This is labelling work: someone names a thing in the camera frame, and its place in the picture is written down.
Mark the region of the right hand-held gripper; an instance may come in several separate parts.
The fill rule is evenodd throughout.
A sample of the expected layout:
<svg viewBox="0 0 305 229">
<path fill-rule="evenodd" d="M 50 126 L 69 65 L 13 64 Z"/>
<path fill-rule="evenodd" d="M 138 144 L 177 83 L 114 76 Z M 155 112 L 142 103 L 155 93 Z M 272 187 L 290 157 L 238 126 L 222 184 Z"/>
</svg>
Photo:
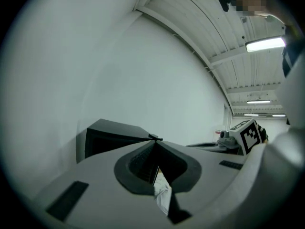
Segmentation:
<svg viewBox="0 0 305 229">
<path fill-rule="evenodd" d="M 265 129 L 254 119 L 249 119 L 231 127 L 228 131 L 222 131 L 218 142 L 204 142 L 187 147 L 210 152 L 225 152 L 226 148 L 231 154 L 247 156 L 255 145 L 267 139 Z"/>
</svg>

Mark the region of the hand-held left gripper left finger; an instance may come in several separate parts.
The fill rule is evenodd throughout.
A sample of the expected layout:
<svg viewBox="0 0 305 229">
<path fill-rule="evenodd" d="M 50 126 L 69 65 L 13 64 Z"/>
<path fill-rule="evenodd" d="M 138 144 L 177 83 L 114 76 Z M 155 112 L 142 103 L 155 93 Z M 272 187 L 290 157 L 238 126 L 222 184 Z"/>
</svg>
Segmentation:
<svg viewBox="0 0 305 229">
<path fill-rule="evenodd" d="M 166 229 L 168 218 L 153 196 L 135 195 L 116 179 L 114 166 L 123 155 L 147 142 L 91 156 L 52 181 L 34 199 L 49 229 Z M 46 209 L 74 181 L 89 186 L 64 222 Z"/>
</svg>

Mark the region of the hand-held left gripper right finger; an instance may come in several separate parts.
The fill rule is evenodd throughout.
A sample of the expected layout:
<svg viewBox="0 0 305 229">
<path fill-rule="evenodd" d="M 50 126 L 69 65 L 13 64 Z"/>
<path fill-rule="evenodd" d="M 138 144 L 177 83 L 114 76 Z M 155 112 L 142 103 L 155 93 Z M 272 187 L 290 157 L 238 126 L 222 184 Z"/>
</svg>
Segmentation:
<svg viewBox="0 0 305 229">
<path fill-rule="evenodd" d="M 174 211 L 190 215 L 211 204 L 235 179 L 245 157 L 158 141 L 156 157 L 172 188 Z"/>
</svg>

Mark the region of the black mini fridge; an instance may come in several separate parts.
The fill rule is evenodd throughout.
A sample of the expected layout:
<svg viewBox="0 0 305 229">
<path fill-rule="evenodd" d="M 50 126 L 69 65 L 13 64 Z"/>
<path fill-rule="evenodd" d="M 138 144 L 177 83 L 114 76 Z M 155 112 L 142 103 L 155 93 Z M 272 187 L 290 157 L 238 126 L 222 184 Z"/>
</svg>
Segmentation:
<svg viewBox="0 0 305 229">
<path fill-rule="evenodd" d="M 143 128 L 99 119 L 76 136 L 76 162 L 127 145 L 163 138 Z"/>
</svg>

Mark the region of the white cloth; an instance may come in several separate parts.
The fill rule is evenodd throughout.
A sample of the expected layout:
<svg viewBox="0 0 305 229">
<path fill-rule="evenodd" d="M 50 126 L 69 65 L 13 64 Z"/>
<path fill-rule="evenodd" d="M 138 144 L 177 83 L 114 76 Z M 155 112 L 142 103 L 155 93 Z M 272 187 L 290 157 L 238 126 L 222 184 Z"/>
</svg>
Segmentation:
<svg viewBox="0 0 305 229">
<path fill-rule="evenodd" d="M 171 202 L 172 188 L 167 182 L 163 173 L 158 173 L 154 183 L 154 200 L 158 208 L 168 215 Z"/>
</svg>

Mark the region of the person's black shirt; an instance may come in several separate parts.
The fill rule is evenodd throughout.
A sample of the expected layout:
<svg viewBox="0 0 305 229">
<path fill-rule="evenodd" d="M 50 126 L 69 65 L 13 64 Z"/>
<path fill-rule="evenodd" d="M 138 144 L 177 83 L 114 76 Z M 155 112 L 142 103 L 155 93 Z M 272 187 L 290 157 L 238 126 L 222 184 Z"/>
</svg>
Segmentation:
<svg viewBox="0 0 305 229">
<path fill-rule="evenodd" d="M 284 76 L 287 77 L 305 47 L 305 36 L 294 26 L 286 26 L 284 42 L 282 69 Z"/>
</svg>

